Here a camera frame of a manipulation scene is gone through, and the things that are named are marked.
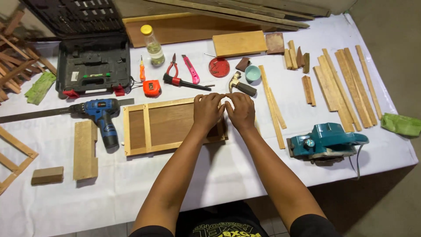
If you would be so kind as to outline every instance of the hammer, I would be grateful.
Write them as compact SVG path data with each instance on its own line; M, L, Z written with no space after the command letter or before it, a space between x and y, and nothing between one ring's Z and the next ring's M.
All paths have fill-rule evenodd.
M232 87L235 86L240 91L248 94L249 96L253 97L256 95L257 89L246 85L244 83L241 83L238 79L241 78L241 73L237 71L234 76L232 76L231 80L229 81L229 92L232 93Z

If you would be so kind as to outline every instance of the light blue bowl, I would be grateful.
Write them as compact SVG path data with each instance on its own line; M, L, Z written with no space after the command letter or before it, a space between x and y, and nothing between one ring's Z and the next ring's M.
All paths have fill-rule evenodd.
M256 66L251 65L245 69L245 78L248 81L256 81L257 79L260 78L260 76L261 76L260 69Z

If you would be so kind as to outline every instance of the hammer head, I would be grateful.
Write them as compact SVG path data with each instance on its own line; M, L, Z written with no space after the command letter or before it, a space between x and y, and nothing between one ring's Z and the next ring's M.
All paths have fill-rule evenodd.
M232 93L232 87L236 86L240 81L238 80L241 78L241 73L237 71L234 76L232 76L231 80L229 81L228 89L229 92Z

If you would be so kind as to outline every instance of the black tool case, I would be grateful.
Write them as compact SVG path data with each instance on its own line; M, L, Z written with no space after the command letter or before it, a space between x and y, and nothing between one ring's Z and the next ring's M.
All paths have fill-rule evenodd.
M62 41L56 90L70 98L90 90L124 95L129 40L112 0L21 0Z

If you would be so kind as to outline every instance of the white tablecloth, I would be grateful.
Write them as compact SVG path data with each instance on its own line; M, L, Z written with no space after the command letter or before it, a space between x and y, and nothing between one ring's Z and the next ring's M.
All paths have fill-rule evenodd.
M349 47L369 94L355 50L355 45L360 44L368 61L368 69L382 112L396 113L393 102L351 17L349 15L331 16L316 19L308 24L310 24L309 29L284 33L285 46L287 47L286 42L294 40L295 46L301 46L303 53L310 53L311 67L318 65L317 57L322 55L322 48L327 48L337 70L339 70L339 65L334 52L337 49ZM57 64L58 43L38 44L37 47L42 54L49 57L54 65ZM145 48L131 49L132 76L136 80L139 79L140 56L143 55L146 77L161 80L162 95L158 98L146 98L141 88L135 88L130 94L119 99L135 98L135 104L143 104L190 98L203 93L204 91L186 87L178 88L162 83L162 76L174 52L176 52L180 70L179 77L191 81L191 75L181 57L181 54L185 54L190 58L200 76L200 84L216 84L212 87L212 92L227 93L228 82L236 71L235 65L241 59L241 57L229 59L230 74L225 78L215 78L208 71L208 63L212 58L203 54L215 54L212 40L164 45L163 51L166 63L160 68L153 68L148 63L149 55ZM338 114L328 111L313 69L310 71L310 77L317 107L306 104L301 82L304 74L301 69L286 70L284 58L280 55L255 55L251 56L251 61L253 65L265 67L269 86L274 92L288 126L287 129L282 130L284 140L310 132L315 124L340 123ZM22 92L25 93L39 76L36 75L31 81L25 82ZM305 185L329 183L356 176L347 159L331 167L319 167L290 158L287 149L280 150L263 85L260 82L253 85L257 88L257 97L254 101L263 138ZM92 99L115 98L114 94L102 93L75 100L61 100L52 88L42 103L35 106L26 103L23 93L9 94L10 99L0 106L1 116L61 108ZM120 114L112 120L121 142L124 140L123 115ZM74 124L78 121L82 119L61 115L1 125L40 155L0 196L0 236L47 237L115 225L135 219L156 176L172 153L164 151L128 158L124 156L124 148L121 146L116 151L107 152L99 136L96 145L96 156L99 158L98 178L76 183L72 179L73 134ZM266 194L244 142L230 123L228 126L229 140L225 145L209 144L203 146L200 151L182 210ZM379 125L363 129L361 133L370 139L370 143L364 146L360 154L361 175L397 169L418 162L413 147L407 139L388 132ZM2 140L0 140L0 152L17 164L25 158ZM63 183L36 187L30 185L32 172L35 169L57 166L64 166ZM4 180L9 174L8 170L0 166L0 180Z

